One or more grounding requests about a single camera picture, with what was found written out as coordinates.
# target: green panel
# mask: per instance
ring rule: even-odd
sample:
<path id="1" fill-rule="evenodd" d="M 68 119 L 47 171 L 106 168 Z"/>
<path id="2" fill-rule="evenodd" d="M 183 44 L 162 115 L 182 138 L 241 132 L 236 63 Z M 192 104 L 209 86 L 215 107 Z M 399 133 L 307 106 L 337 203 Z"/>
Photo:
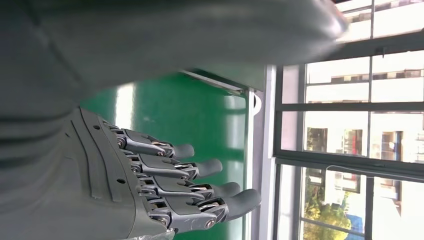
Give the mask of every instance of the green panel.
<path id="1" fill-rule="evenodd" d="M 244 185 L 246 101 L 223 89 L 205 84 L 184 74 L 134 84 L 128 94 L 111 91 L 82 104 L 83 107 L 108 116 L 114 123 L 115 112 L 125 109 L 120 121 L 130 120 L 135 131 L 150 134 L 173 144 L 190 143 L 195 156 L 187 161 L 201 162 L 210 158 L 222 161 L 224 170 L 198 183 L 215 185 L 237 182 Z M 132 96 L 132 103 L 116 104 Z M 218 224 L 208 231 L 178 234 L 176 240 L 241 240 L 243 221 L 237 219 Z"/>
<path id="2" fill-rule="evenodd" d="M 115 102 L 117 90 L 106 89 L 91 99 L 84 101 L 81 106 L 87 110 L 101 115 L 106 121 L 115 122 Z"/>
<path id="3" fill-rule="evenodd" d="M 229 79 L 244 86 L 264 91 L 265 66 L 259 64 L 214 64 L 197 68 L 220 77 Z"/>

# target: robotic hand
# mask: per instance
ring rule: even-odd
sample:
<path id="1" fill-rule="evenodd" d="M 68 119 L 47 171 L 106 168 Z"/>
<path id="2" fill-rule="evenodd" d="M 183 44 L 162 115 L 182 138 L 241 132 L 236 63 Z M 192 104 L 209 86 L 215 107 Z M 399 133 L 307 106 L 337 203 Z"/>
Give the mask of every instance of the robotic hand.
<path id="1" fill-rule="evenodd" d="M 167 227 L 167 233 L 159 236 L 207 230 L 217 223 L 239 218 L 260 204 L 256 190 L 240 192 L 235 182 L 220 186 L 191 182 L 219 173 L 222 164 L 218 159 L 181 162 L 194 156 L 190 144 L 174 146 L 147 134 L 104 124 L 116 135 L 118 147 L 128 158 L 138 180 L 138 195 L 147 200 L 147 214 Z"/>

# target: tree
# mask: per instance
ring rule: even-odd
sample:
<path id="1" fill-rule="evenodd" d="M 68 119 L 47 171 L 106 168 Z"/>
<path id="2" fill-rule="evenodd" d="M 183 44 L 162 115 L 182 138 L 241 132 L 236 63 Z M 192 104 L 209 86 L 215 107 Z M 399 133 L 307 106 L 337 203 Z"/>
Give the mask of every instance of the tree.
<path id="1" fill-rule="evenodd" d="M 334 209 L 327 204 L 322 206 L 319 212 L 319 217 L 314 220 L 344 229 L 351 229 L 351 221 L 347 218 L 341 207 Z M 315 224 L 305 224 L 303 230 L 304 240 L 345 240 L 347 236 L 348 233 L 346 232 Z"/>
<path id="2" fill-rule="evenodd" d="M 309 220 L 330 224 L 333 226 L 351 229 L 351 221 L 340 206 L 323 204 L 325 188 L 310 183 L 308 171 L 306 172 L 306 192 L 304 217 Z M 304 240 L 345 240 L 348 233 L 337 231 L 328 227 L 305 222 L 303 229 Z"/>

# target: window frame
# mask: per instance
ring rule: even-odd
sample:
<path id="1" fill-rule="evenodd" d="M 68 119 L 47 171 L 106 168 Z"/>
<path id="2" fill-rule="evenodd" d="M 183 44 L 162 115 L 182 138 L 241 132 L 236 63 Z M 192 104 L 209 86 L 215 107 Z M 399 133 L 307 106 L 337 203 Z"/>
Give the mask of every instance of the window frame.
<path id="1" fill-rule="evenodd" d="M 365 6 L 357 9 L 351 9 L 343 13 L 352 13 L 362 11 L 364 9 L 371 9 L 371 37 L 367 40 L 353 41 L 345 43 L 336 52 L 329 55 L 324 61 L 344 60 L 361 57 L 369 57 L 369 76 L 368 80 L 364 81 L 369 84 L 368 89 L 368 102 L 334 102 L 334 103 L 306 103 L 306 87 L 319 86 L 319 85 L 336 85 L 342 83 L 307 83 L 307 64 L 298 66 L 298 80 L 297 91 L 284 91 L 283 89 L 283 76 L 284 67 L 277 66 L 275 74 L 275 103 L 274 103 L 274 132 L 273 132 L 273 157 L 275 163 L 275 182 L 274 186 L 274 199 L 273 199 L 273 231 L 272 239 L 278 239 L 279 224 L 279 202 L 280 193 L 284 191 L 280 184 L 282 166 L 290 165 L 295 166 L 294 174 L 294 215 L 292 217 L 292 234 L 293 240 L 302 239 L 301 229 L 302 221 L 311 224 L 324 226 L 322 223 L 311 222 L 302 217 L 302 191 L 303 191 L 303 168 L 314 168 L 322 170 L 340 171 L 345 173 L 364 175 L 366 178 L 366 188 L 360 191 L 365 191 L 365 223 L 364 234 L 365 240 L 371 240 L 373 235 L 373 209 L 374 209 L 374 177 L 390 178 L 399 181 L 413 181 L 424 183 L 424 164 L 411 163 L 402 161 L 390 161 L 376 158 L 370 158 L 371 151 L 371 114 L 373 112 L 398 112 L 398 113 L 414 113 L 424 112 L 424 99 L 423 101 L 412 102 L 372 102 L 371 90 L 373 83 L 373 57 L 384 56 L 387 54 L 405 53 L 424 50 L 424 29 L 422 31 L 405 33 L 393 36 L 373 38 L 374 27 L 374 13 L 375 13 L 375 0 L 372 0 L 370 6 Z M 282 99 L 284 94 L 291 94 L 295 92 L 297 95 L 297 103 L 283 103 Z M 366 157 L 352 156 L 352 155 L 339 155 L 332 153 L 308 152 L 304 149 L 304 136 L 305 136 L 305 112 L 326 112 L 326 111 L 349 111 L 349 112 L 368 112 L 368 126 L 367 126 L 367 148 L 362 149 L 366 151 Z M 297 112 L 297 122 L 294 128 L 296 129 L 295 149 L 284 150 L 282 146 L 282 120 L 284 112 Z M 338 227 L 327 226 L 334 230 L 340 230 Z"/>

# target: metal bolt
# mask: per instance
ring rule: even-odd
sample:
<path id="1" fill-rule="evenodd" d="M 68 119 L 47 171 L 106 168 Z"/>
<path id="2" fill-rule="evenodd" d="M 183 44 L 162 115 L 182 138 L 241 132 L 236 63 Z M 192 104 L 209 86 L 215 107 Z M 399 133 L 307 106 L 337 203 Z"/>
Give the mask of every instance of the metal bolt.
<path id="1" fill-rule="evenodd" d="M 215 219 L 211 219 L 207 221 L 206 225 L 204 226 L 204 229 L 210 229 L 215 225 L 216 221 Z"/>
<path id="2" fill-rule="evenodd" d="M 161 218 L 158 220 L 161 224 L 167 226 L 168 225 L 168 221 L 165 218 Z"/>

